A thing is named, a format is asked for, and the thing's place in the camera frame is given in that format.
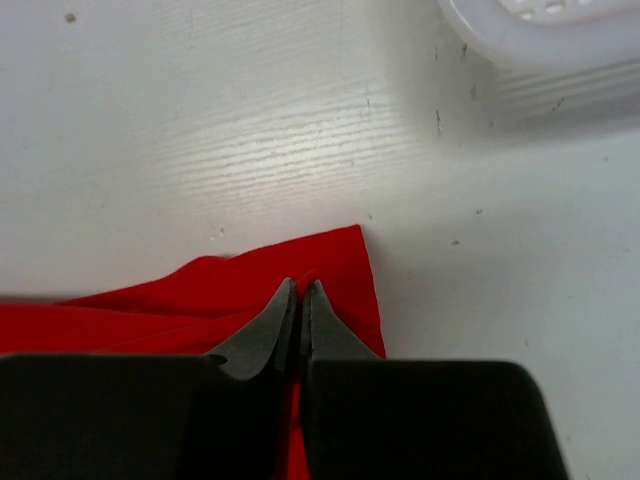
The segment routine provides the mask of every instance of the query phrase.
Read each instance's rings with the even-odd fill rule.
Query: wood grain surface
[[[637,102],[497,71],[434,0],[0,18],[6,299],[360,223],[392,356],[522,363],[574,478],[640,478]]]

